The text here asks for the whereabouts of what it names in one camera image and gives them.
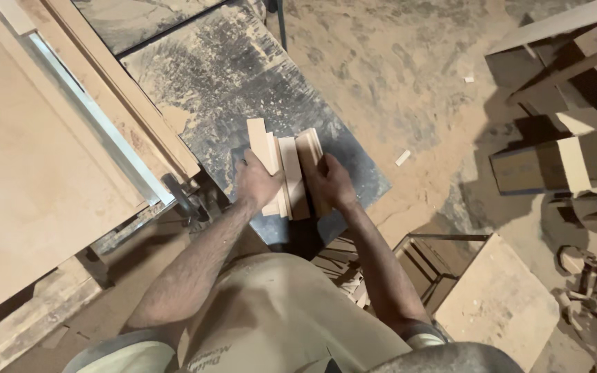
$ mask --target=man's right hand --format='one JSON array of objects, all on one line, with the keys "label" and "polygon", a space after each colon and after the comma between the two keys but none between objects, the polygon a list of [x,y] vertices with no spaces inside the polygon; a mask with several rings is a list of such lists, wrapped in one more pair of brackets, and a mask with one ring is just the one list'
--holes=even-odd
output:
[{"label": "man's right hand", "polygon": [[326,176],[319,171],[310,176],[316,181],[324,199],[341,212],[358,206],[358,197],[347,170],[329,153],[324,153],[323,161],[328,168]]}]

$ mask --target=workbench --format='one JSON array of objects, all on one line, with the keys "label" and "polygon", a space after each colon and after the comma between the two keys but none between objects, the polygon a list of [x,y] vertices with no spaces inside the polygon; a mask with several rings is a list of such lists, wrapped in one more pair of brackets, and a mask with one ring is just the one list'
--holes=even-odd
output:
[{"label": "workbench", "polygon": [[[122,21],[104,22],[95,8],[103,1],[110,0],[74,3],[106,43],[114,40],[110,50],[118,52],[120,63],[173,121],[171,126],[230,201],[236,199],[234,161],[249,147],[246,119],[254,117],[264,118],[267,131],[277,137],[315,127],[324,152],[349,171],[363,207],[390,189],[377,165],[266,29],[261,1],[222,3],[171,28],[163,25],[160,34],[124,51],[123,37],[112,36]],[[259,214],[251,225],[272,250],[306,259],[346,229],[337,211],[319,220],[291,222]]]}]

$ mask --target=person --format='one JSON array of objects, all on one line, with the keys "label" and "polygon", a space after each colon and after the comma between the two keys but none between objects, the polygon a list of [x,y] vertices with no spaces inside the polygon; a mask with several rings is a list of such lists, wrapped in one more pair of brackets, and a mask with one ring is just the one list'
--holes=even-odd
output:
[{"label": "person", "polygon": [[326,174],[306,177],[347,222],[377,318],[298,256],[248,256],[221,271],[283,182],[250,149],[244,157],[236,201],[154,280],[120,335],[81,352],[64,373],[174,372],[184,329],[187,372],[521,372],[490,346],[444,344],[333,155],[322,159]]}]

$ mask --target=mdf board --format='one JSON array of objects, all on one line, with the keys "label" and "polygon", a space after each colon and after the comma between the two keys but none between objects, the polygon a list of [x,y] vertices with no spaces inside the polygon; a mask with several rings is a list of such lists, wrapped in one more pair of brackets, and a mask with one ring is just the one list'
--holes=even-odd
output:
[{"label": "mdf board", "polygon": [[559,305],[494,233],[439,306],[435,320],[456,342],[490,344],[528,372],[559,321]]},{"label": "mdf board", "polygon": [[40,91],[51,85],[2,22],[0,303],[139,210],[80,142],[79,123],[50,105],[62,94]]}]

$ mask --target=sawdust-covered floor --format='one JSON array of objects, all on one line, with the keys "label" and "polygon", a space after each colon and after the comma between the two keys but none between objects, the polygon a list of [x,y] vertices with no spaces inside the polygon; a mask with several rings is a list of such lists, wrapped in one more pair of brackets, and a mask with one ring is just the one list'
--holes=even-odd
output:
[{"label": "sawdust-covered floor", "polygon": [[[572,281],[555,267],[558,247],[597,253],[597,234],[564,224],[543,195],[501,197],[487,159],[521,139],[506,123],[524,113],[501,105],[510,92],[495,87],[485,51],[526,14],[539,20],[585,1],[285,0],[289,55],[393,184],[368,211],[391,247],[414,230],[498,232],[550,290]],[[277,16],[267,24],[279,39]],[[396,166],[405,149],[411,156]],[[148,256],[72,320],[57,347],[35,348],[5,372],[58,372],[82,348],[116,334],[186,242],[179,235],[141,243]],[[592,365],[561,322],[532,372]]]}]

